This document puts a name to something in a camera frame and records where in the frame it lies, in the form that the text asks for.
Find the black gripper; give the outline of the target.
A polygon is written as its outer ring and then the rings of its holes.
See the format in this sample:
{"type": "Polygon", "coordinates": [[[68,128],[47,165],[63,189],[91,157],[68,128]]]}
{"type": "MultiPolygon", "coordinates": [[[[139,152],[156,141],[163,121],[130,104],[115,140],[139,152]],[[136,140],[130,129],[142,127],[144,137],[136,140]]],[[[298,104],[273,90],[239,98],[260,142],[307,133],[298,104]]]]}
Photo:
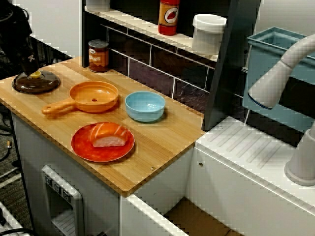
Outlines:
{"type": "Polygon", "coordinates": [[[30,36],[18,38],[16,51],[17,56],[20,57],[19,63],[25,74],[32,74],[39,69],[38,60],[32,47],[30,36]]]}

